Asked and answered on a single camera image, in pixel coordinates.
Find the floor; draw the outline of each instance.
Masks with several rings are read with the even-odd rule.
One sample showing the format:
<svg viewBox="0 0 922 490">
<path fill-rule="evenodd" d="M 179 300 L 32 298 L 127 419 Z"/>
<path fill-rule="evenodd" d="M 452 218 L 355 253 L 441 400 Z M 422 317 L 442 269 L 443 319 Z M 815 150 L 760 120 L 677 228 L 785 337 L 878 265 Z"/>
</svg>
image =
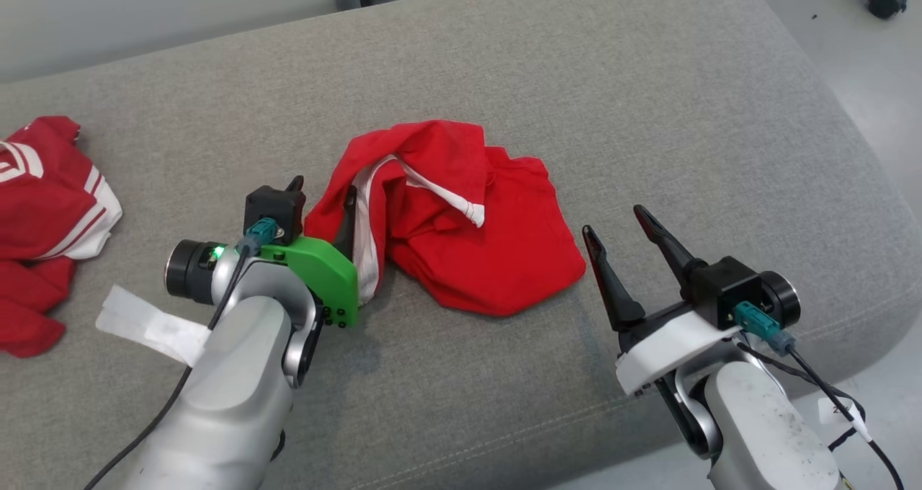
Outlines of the floor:
<svg viewBox="0 0 922 490">
<path fill-rule="evenodd" d="M 766 0 L 836 93 L 922 221 L 922 4 L 888 21 L 867 14 L 863 0 Z M 922 487 L 922 320 L 885 359 L 840 384 L 869 414 L 869 431 L 899 470 L 906 488 Z M 825 441 L 839 434 L 819 424 L 817 392 L 795 405 Z M 849 440 L 836 460 L 856 488 L 892 488 L 862 441 Z M 685 444 L 556 487 L 556 490 L 681 488 L 711 490 L 708 463 Z"/>
</svg>

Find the caster wheel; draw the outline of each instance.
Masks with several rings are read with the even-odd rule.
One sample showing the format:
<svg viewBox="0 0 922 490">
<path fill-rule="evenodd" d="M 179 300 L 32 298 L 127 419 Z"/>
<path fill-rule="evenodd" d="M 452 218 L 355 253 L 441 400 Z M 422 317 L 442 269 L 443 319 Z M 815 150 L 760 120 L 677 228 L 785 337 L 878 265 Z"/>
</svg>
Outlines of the caster wheel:
<svg viewBox="0 0 922 490">
<path fill-rule="evenodd" d="M 906 0 L 867 0 L 867 10 L 881 20 L 906 10 Z"/>
</svg>

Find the cable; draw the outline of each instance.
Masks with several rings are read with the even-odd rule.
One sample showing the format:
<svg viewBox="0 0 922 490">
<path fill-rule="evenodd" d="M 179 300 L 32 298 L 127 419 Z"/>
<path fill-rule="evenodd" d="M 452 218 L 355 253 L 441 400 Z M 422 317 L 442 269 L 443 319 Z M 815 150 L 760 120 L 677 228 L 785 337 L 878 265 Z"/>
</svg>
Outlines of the cable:
<svg viewBox="0 0 922 490">
<path fill-rule="evenodd" d="M 746 330 L 742 330 L 740 332 L 740 335 L 742 336 L 743 340 L 745 340 L 746 345 L 749 347 L 752 347 L 752 343 L 750 342 L 750 338 L 748 338 L 748 333 L 746 332 Z M 787 396 L 787 392 L 784 392 L 784 386 L 781 385 L 781 381 L 778 380 L 778 377 L 775 376 L 772 372 L 765 369 L 764 363 L 763 365 L 761 365 L 761 369 L 763 369 L 765 374 L 767 374 L 771 378 L 771 380 L 774 381 L 774 385 L 776 385 L 779 389 L 781 389 L 781 392 L 783 392 L 784 395 Z"/>
<path fill-rule="evenodd" d="M 826 394 L 826 396 L 835 405 L 837 405 L 837 407 L 839 408 L 839 411 L 842 412 L 843 416 L 849 419 L 849 421 L 852 422 L 853 425 L 857 423 L 857 421 L 855 420 L 855 417 L 853 417 L 853 415 L 850 414 L 849 409 L 847 409 L 846 406 L 842 404 L 842 401 L 840 401 L 840 399 L 837 397 L 848 398 L 850 399 L 850 401 L 855 402 L 855 407 L 857 410 L 859 410 L 859 414 L 861 415 L 861 420 L 862 420 L 861 422 L 858 422 L 858 423 L 861 424 L 859 426 L 864 429 L 864 434 L 862 434 L 862 437 L 866 437 L 867 444 L 874 451 L 874 453 L 877 454 L 877 457 L 880 458 L 883 464 L 885 464 L 885 466 L 887 467 L 887 471 L 889 471 L 890 477 L 893 477 L 893 483 L 896 484 L 897 490 L 905 490 L 905 487 L 903 487 L 903 480 L 900 478 L 900 474 L 897 473 L 896 467 L 893 466 L 892 461 L 890 461 L 887 455 L 883 453 L 882 448 L 878 446 L 877 442 L 874 440 L 871 440 L 870 436 L 867 435 L 867 428 L 863 427 L 863 424 L 864 424 L 863 421 L 867 418 L 867 413 L 865 412 L 864 407 L 861 404 L 859 404 L 859 401 L 851 397 L 849 393 L 840 391 L 840 389 L 834 388 L 833 386 L 826 384 L 826 382 L 824 382 L 823 379 L 821 379 L 820 376 L 817 375 L 815 371 L 813 371 L 813 368 L 811 368 L 810 365 L 807 364 L 807 361 L 805 361 L 803 357 L 800 356 L 800 353 L 798 353 L 793 347 L 788 348 L 787 351 L 791 354 L 791 357 L 794 358 L 794 360 L 798 363 L 798 365 L 800 365 L 801 368 L 804 368 L 804 371 L 800 371 L 800 369 L 793 368 L 789 365 L 786 365 L 786 363 L 777 361 L 773 358 L 770 358 L 767 355 L 763 355 L 763 353 L 755 351 L 750 346 L 743 344 L 742 342 L 737 342 L 737 347 L 740 348 L 742 351 L 747 352 L 749 355 L 752 355 L 753 357 L 761 360 L 762 362 L 769 363 L 770 365 L 773 365 L 774 367 L 780 369 L 781 371 L 784 371 L 788 375 L 797 376 L 797 378 L 802 378 L 804 381 L 807 381 L 810 384 L 813 384 L 814 386 L 819 387 L 820 390 L 823 391 Z M 849 429 L 849 431 L 847 431 L 846 433 L 842 434 L 839 438 L 837 438 L 836 441 L 833 441 L 833 443 L 829 444 L 829 450 L 835 450 L 837 447 L 841 446 L 846 440 L 848 440 L 851 435 L 855 435 L 856 432 L 859 432 L 859 430 L 856 430 L 856 428 Z"/>
<path fill-rule="evenodd" d="M 855 417 L 852 416 L 851 412 L 849 412 L 849 409 L 847 409 L 846 406 L 842 404 L 842 401 L 839 401 L 839 397 L 836 397 L 836 395 L 830 390 L 829 385 L 826 384 L 826 382 L 824 382 L 823 379 L 820 378 L 820 376 L 817 375 L 815 371 L 813 371 L 813 368 L 811 368 L 809 363 L 807 363 L 807 361 L 805 361 L 803 357 L 800 356 L 800 353 L 797 352 L 793 345 L 787 347 L 787 352 L 789 352 L 791 357 L 793 357 L 794 360 L 800 364 L 801 368 L 804 368 L 804 371 L 807 372 L 807 375 L 810 375 L 810 377 L 816 381 L 816 385 L 820 386 L 820 389 L 826 393 L 826 396 L 829 397 L 831 401 L 833 401 L 833 404 L 839 408 L 839 411 L 842 411 L 843 417 L 846 417 L 847 420 L 851 422 L 852 427 L 855 427 L 856 430 L 859 431 L 859 434 L 865 438 L 867 444 L 872 448 L 874 453 L 877 454 L 877 457 L 880 458 L 880 460 L 883 461 L 883 464 L 885 464 L 887 467 L 887 471 L 890 472 L 890 477 L 893 477 L 893 483 L 896 484 L 896 488 L 903 490 L 903 480 L 900 479 L 900 474 L 897 473 L 896 467 L 893 466 L 890 458 L 883 453 L 882 448 L 877 445 L 877 442 L 872 440 L 870 435 L 867 434 L 867 428 L 865 427 L 864 422 L 855 420 Z"/>
<path fill-rule="evenodd" d="M 237 286 L 238 277 L 240 277 L 241 271 L 243 271 L 243 264 L 246 263 L 247 258 L 250 254 L 250 246 L 244 244 L 240 248 L 240 259 L 237 260 L 237 265 L 233 269 L 233 273 L 230 274 L 230 282 L 228 283 L 227 290 L 224 290 L 224 296 L 221 296 L 221 300 L 218 303 L 218 306 L 215 307 L 214 315 L 211 315 L 211 320 L 208 321 L 208 329 L 214 329 L 218 325 L 218 319 L 221 319 L 221 314 L 224 313 L 224 308 L 228 305 L 228 300 L 231 299 L 231 293 L 235 286 Z M 131 441 L 121 452 L 115 455 L 105 467 L 102 467 L 102 470 L 99 470 L 92 480 L 89 480 L 89 483 L 83 487 L 83 490 L 90 490 L 95 487 L 102 478 L 106 476 L 109 471 L 111 471 L 119 461 L 124 460 L 132 450 L 135 449 L 151 432 L 164 420 L 164 417 L 167 415 L 167 412 L 170 411 L 172 404 L 175 404 L 176 399 L 178 399 L 180 392 L 182 392 L 182 387 L 185 386 L 185 381 L 189 379 L 189 375 L 192 372 L 191 366 L 187 366 L 184 371 L 182 371 L 182 376 L 180 376 L 179 381 L 176 382 L 176 388 L 174 392 L 170 395 L 170 398 L 167 399 L 167 402 L 164 404 L 164 407 L 160 412 L 157 413 L 157 416 L 154 417 L 151 422 L 149 422 L 147 427 L 144 427 L 144 430 L 141 431 L 141 434 L 138 435 L 134 440 Z"/>
</svg>

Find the wall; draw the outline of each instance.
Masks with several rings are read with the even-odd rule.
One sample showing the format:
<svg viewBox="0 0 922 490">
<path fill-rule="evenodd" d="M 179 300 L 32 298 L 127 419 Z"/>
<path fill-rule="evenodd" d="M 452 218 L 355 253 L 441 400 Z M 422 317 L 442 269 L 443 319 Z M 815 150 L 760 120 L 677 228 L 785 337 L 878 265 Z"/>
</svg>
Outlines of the wall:
<svg viewBox="0 0 922 490">
<path fill-rule="evenodd" d="M 333 11 L 334 0 L 0 0 L 0 83 Z"/>
</svg>

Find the gray upholstery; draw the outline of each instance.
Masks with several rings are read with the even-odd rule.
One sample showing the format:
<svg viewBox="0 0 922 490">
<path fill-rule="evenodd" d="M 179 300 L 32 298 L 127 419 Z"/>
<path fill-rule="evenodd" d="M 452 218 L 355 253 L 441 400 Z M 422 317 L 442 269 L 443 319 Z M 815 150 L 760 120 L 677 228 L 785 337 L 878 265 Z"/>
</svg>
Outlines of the gray upholstery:
<svg viewBox="0 0 922 490">
<path fill-rule="evenodd" d="M 635 203 L 705 259 L 784 273 L 831 380 L 922 306 L 915 221 L 763 0 L 398 1 L 0 86 L 4 135 L 53 113 L 125 217 L 53 312 L 62 342 L 0 359 L 14 488 L 88 480 L 182 371 L 94 328 L 113 283 L 207 319 L 161 286 L 176 241 L 233 239 L 244 195 L 294 174 L 316 200 L 352 136 L 398 122 L 477 122 L 544 159 L 573 233 L 595 226 L 649 310 L 678 290 Z M 267 488 L 536 488 L 679 440 L 658 396 L 619 390 L 591 276 L 493 320 L 390 269 L 360 321 L 323 334 Z"/>
</svg>

